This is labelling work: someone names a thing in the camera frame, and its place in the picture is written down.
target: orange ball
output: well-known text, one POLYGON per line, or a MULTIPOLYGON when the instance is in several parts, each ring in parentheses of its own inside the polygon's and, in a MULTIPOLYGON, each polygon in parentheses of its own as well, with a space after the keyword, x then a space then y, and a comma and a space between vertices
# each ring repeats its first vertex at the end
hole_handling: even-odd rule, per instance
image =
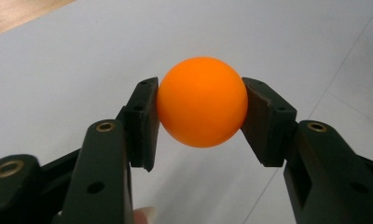
POLYGON ((227 141, 241 128, 247 106, 241 77, 215 58, 180 62, 158 90, 157 110, 163 127, 191 147, 214 147, 227 141))

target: wooden surface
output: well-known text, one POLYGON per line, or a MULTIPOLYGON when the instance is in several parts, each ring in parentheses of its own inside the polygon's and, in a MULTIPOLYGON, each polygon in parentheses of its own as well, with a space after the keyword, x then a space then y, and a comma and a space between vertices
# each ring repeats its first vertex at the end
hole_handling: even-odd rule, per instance
POLYGON ((0 0, 0 34, 75 0, 0 0))

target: black plastic part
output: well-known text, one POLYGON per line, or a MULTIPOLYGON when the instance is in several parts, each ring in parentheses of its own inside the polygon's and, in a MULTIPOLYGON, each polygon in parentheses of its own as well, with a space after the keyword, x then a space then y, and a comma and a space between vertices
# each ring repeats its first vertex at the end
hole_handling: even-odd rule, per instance
POLYGON ((158 87, 157 77, 141 81, 117 116, 125 124, 131 166, 148 172, 154 167, 158 140, 158 87))
POLYGON ((0 160, 0 223, 24 223, 42 188, 35 157, 8 156, 0 160))
POLYGON ((124 135, 123 124, 116 119, 102 120, 88 128, 56 222, 133 223, 124 135))
POLYGON ((41 167, 45 185, 26 223, 49 224, 62 211, 78 155, 79 149, 41 167))
POLYGON ((242 132, 264 166, 282 167, 297 111, 265 83, 248 77, 242 80, 248 94, 242 132))
POLYGON ((295 147, 302 162, 287 163, 284 177, 298 224, 373 223, 372 163, 318 121, 299 123, 295 147))

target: white surface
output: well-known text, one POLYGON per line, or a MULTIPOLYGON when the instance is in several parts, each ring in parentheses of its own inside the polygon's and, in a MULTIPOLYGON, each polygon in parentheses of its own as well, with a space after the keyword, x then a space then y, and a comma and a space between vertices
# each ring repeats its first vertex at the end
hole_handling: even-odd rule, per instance
MULTIPOLYGON (((79 148, 140 80, 199 55, 265 81, 298 120, 330 123, 373 160, 373 0, 76 1, 0 35, 0 158, 79 148)), ((158 224, 295 223, 283 169, 262 167, 242 134, 197 150, 160 129, 157 153, 132 178, 158 224)))

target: brass insert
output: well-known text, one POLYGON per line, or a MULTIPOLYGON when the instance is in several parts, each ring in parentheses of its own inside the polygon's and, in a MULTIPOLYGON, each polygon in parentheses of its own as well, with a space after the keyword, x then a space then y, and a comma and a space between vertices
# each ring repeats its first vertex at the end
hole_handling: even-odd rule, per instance
POLYGON ((110 122, 104 122, 99 125, 97 125, 96 130, 100 133, 105 133, 113 130, 115 128, 115 124, 110 122))
POLYGON ((317 122, 308 123, 308 128, 317 133, 326 133, 328 131, 328 128, 326 128, 324 124, 317 123, 317 122))
POLYGON ((7 161, 0 165, 0 178, 16 174, 23 168, 23 161, 7 161))

